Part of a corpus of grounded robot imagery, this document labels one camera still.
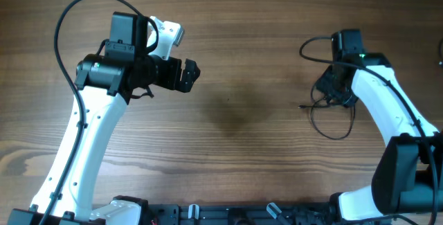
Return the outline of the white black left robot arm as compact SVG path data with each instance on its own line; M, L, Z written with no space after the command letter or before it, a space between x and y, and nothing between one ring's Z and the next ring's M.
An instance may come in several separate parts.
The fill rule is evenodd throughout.
M200 74L192 60L170 55L182 26L154 16L115 12L111 31L97 53L77 66L79 98L55 160L30 207L14 209L10 224L153 224L146 200L117 196L101 208L92 199L98 171L118 121L140 88L151 85L187 93Z

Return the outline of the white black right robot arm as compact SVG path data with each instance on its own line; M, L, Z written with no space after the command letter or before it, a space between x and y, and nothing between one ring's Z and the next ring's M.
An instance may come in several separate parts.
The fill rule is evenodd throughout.
M367 221L405 213L442 211L442 133L415 108L381 53L363 47L358 29L328 37L332 59L314 87L323 94L313 108L354 109L361 101L385 143L367 187L336 196L342 222Z

